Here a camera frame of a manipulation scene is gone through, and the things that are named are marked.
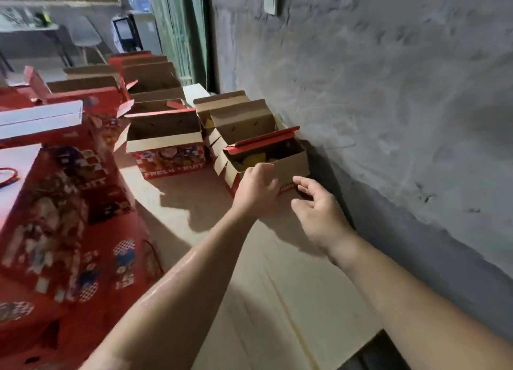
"chair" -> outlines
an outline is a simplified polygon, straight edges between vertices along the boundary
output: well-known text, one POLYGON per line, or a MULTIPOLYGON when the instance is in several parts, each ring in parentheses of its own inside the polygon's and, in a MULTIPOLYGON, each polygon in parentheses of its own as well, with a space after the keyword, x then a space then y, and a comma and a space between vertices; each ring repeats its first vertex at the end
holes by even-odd
POLYGON ((73 44, 82 50, 84 62, 87 65, 86 48, 91 47, 96 50, 104 63, 107 63, 103 54, 99 51, 98 45, 103 41, 93 24, 83 15, 74 17, 68 22, 69 36, 73 44))

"white table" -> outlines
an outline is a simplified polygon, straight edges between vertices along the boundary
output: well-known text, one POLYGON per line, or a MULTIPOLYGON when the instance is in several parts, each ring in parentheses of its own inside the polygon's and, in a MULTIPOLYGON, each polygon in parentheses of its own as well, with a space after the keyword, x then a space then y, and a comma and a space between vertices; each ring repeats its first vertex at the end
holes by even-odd
MULTIPOLYGON (((199 84, 184 92, 189 104, 208 95, 199 84)), ((116 161, 167 270, 232 198, 212 168, 147 182, 122 150, 116 161)), ((381 329, 350 280, 306 239, 290 209, 296 196, 280 195, 253 226, 195 370, 335 370, 381 329)))
MULTIPOLYGON (((0 27, 0 34, 8 34, 8 33, 15 33, 15 32, 43 32, 54 44, 57 48, 57 52, 59 56, 61 57, 61 60, 63 61, 65 66, 73 66, 73 61, 71 60, 70 56, 66 52, 66 48, 64 47, 63 43, 61 42, 61 39, 57 35, 57 31, 59 30, 58 24, 51 24, 48 27, 30 27, 30 26, 10 26, 10 27, 0 27)), ((2 51, 0 50, 0 67, 1 62, 3 62, 6 67, 10 71, 14 71, 3 55, 2 51)))

